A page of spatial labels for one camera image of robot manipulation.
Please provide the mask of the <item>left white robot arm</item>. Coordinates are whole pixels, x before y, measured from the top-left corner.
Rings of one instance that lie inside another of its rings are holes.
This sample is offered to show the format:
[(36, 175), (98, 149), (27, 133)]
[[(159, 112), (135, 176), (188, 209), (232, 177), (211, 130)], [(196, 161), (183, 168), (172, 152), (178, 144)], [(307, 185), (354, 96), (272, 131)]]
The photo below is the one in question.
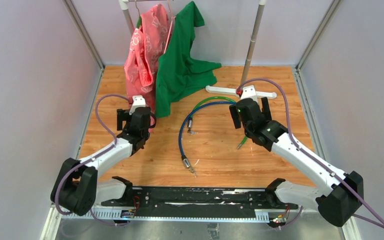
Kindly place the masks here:
[(117, 110), (117, 129), (120, 134), (105, 148), (82, 159), (67, 158), (60, 168), (50, 200), (63, 207), (67, 214), (83, 216), (96, 204), (115, 200), (120, 206), (133, 201), (130, 181), (114, 176), (98, 182), (99, 177), (118, 162), (143, 149), (150, 137), (149, 129), (155, 125), (150, 107)]

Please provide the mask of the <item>green cable lock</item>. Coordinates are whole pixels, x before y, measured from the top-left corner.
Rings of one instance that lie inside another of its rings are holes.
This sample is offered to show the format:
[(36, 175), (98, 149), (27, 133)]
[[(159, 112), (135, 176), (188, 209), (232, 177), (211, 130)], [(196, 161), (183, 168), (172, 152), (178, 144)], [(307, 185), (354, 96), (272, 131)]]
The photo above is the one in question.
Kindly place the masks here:
[(198, 110), (201, 110), (206, 107), (215, 106), (215, 105), (233, 105), (236, 101), (225, 96), (211, 96), (207, 97), (200, 102), (198, 102), (192, 111), (187, 115), (187, 117), (184, 119), (181, 128), (179, 130), (179, 137), (180, 140), (178, 141), (179, 150), (181, 153), (183, 153), (183, 132), (186, 128), (188, 130), (188, 127), (192, 127), (193, 129), (193, 122), (194, 122), (194, 114), (198, 112)]

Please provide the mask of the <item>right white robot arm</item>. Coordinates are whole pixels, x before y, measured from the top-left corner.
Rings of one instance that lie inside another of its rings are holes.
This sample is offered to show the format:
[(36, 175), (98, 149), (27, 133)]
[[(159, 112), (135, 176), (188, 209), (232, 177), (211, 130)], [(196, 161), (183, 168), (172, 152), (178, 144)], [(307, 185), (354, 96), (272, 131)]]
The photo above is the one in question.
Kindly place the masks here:
[(347, 173), (329, 164), (302, 145), (284, 125), (271, 118), (267, 98), (261, 101), (262, 108), (251, 98), (229, 107), (235, 128), (243, 128), (253, 143), (287, 160), (315, 185), (309, 187), (277, 178), (266, 188), (266, 204), (272, 209), (295, 204), (316, 210), (328, 223), (342, 227), (362, 206), (363, 177), (356, 171)]

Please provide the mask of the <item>blue cable lock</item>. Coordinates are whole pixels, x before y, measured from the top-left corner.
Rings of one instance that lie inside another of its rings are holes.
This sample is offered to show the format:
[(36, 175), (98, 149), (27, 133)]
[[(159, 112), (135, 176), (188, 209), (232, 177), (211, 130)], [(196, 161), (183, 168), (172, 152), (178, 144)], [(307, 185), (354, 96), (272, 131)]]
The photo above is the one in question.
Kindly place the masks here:
[(195, 178), (197, 177), (196, 171), (194, 170), (194, 168), (191, 165), (189, 159), (185, 155), (185, 152), (184, 152), (184, 149), (183, 149), (182, 142), (183, 142), (184, 129), (187, 128), (187, 133), (189, 135), (193, 135), (193, 134), (196, 133), (195, 131), (193, 131), (193, 119), (194, 119), (194, 114), (198, 110), (201, 110), (201, 109), (203, 109), (205, 107), (214, 106), (214, 105), (233, 105), (234, 103), (236, 103), (236, 101), (234, 101), (233, 99), (228, 98), (228, 97), (223, 97), (223, 96), (208, 97), (208, 98), (205, 98), (205, 99), (201, 100), (200, 102), (198, 102), (195, 105), (195, 107), (193, 108), (193, 110), (183, 120), (183, 123), (182, 123), (181, 128), (180, 128), (179, 133), (178, 133), (179, 152), (180, 152), (181, 161), (182, 161), (184, 167), (189, 172), (191, 172), (194, 175)]

